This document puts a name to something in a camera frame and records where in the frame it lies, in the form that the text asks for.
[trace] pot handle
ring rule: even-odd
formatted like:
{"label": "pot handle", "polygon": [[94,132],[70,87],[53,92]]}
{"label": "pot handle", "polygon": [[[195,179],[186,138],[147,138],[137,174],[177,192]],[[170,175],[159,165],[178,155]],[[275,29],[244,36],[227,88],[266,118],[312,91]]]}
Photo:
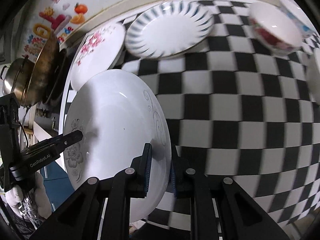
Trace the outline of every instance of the pot handle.
{"label": "pot handle", "polygon": [[0,73],[0,79],[1,79],[1,80],[3,80],[3,79],[2,79],[2,74],[3,74],[4,69],[5,69],[6,67],[7,67],[7,66],[3,66],[2,70],[1,70],[1,73]]}

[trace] black and white checkered surface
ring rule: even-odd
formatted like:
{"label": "black and white checkered surface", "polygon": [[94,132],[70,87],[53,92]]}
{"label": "black and white checkered surface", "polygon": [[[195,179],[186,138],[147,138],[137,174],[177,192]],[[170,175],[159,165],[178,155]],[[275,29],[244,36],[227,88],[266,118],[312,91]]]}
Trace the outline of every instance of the black and white checkered surface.
{"label": "black and white checkered surface", "polygon": [[[280,226],[292,223],[320,206],[320,108],[305,80],[319,37],[297,53],[274,56],[254,38],[247,3],[200,3],[215,19],[201,44],[160,61],[124,51],[115,68],[152,89],[172,142],[192,167],[231,176]],[[121,23],[128,28],[138,15]],[[65,114],[75,94],[69,91]],[[189,202],[167,191],[147,222],[189,230]]]}

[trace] white glove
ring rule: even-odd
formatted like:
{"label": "white glove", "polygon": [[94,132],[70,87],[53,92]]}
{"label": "white glove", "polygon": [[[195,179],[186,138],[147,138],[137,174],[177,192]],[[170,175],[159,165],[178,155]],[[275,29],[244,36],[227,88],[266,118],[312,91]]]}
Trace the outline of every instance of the white glove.
{"label": "white glove", "polygon": [[[20,206],[20,202],[23,200],[23,193],[21,188],[16,185],[11,190],[5,193],[5,199],[7,200],[9,206],[13,210],[13,212],[22,218],[18,207]],[[43,185],[43,177],[39,172],[36,172],[36,190],[35,190],[35,201],[38,206],[38,213],[41,217],[47,219],[52,211],[51,204],[49,198],[45,192],[45,188]]]}

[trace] white oval plate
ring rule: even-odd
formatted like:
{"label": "white oval plate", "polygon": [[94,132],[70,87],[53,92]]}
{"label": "white oval plate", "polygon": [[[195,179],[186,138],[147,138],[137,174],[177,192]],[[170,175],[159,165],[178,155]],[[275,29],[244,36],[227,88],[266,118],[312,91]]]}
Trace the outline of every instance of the white oval plate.
{"label": "white oval plate", "polygon": [[71,87],[79,91],[90,78],[113,67],[124,47],[125,28],[111,24],[97,30],[82,46],[71,70]]}
{"label": "white oval plate", "polygon": [[152,145],[149,191],[131,199],[130,221],[141,220],[159,204],[171,167],[171,143],[163,111],[151,89],[136,75],[107,70],[79,90],[68,111],[63,134],[83,132],[64,152],[71,184],[77,189],[90,177],[113,177]]}
{"label": "white oval plate", "polygon": [[201,42],[213,27],[209,10],[195,1],[174,0],[142,13],[128,28],[127,50],[141,58],[179,54]]}

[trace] silver bolt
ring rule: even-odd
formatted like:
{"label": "silver bolt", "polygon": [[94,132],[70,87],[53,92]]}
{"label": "silver bolt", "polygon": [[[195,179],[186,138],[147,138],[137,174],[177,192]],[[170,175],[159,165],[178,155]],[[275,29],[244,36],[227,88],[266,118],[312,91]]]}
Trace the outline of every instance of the silver bolt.
{"label": "silver bolt", "polygon": [[125,173],[126,174],[134,174],[134,168],[127,168],[127,169],[125,169]]}
{"label": "silver bolt", "polygon": [[186,169],[186,173],[189,174],[189,175],[193,175],[196,173],[195,169],[192,169],[192,168],[188,168]]}
{"label": "silver bolt", "polygon": [[223,182],[225,183],[225,184],[232,184],[233,183],[233,180],[231,179],[231,178],[229,178],[229,177],[226,177],[226,178],[224,178],[223,179]]}
{"label": "silver bolt", "polygon": [[97,181],[98,181],[97,178],[92,177],[88,179],[88,184],[93,185],[93,184],[96,184]]}

